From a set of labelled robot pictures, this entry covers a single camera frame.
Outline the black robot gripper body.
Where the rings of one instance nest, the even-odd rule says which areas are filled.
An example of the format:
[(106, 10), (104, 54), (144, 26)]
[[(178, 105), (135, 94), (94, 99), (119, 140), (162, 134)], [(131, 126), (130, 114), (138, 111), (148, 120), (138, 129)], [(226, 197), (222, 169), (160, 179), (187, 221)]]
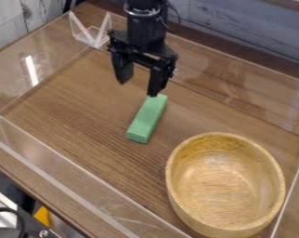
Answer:
[(150, 69), (156, 65), (168, 66), (168, 77), (171, 77), (179, 55), (167, 45), (167, 31), (164, 10), (143, 16), (131, 13), (127, 30), (108, 31), (111, 54), (114, 52), (130, 54), (134, 64), (138, 63)]

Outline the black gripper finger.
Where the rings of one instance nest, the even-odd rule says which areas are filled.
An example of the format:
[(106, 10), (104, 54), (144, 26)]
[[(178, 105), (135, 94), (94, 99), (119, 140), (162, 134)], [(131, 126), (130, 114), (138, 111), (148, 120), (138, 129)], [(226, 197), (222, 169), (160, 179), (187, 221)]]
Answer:
[(156, 65), (150, 70), (148, 95), (156, 97), (160, 91), (167, 87), (168, 66)]
[(124, 85), (134, 76), (134, 61), (130, 54), (122, 52), (112, 53), (112, 63), (115, 67), (115, 77), (118, 82)]

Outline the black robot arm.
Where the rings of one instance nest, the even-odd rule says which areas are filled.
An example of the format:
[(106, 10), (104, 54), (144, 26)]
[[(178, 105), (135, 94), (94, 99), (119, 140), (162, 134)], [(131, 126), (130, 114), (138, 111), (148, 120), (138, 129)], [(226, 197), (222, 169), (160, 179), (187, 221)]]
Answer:
[(134, 77), (134, 64), (150, 69), (148, 95), (156, 97), (174, 76), (179, 54), (167, 44), (168, 0), (126, 0), (128, 14), (126, 31), (111, 29), (108, 50), (118, 82), (124, 85)]

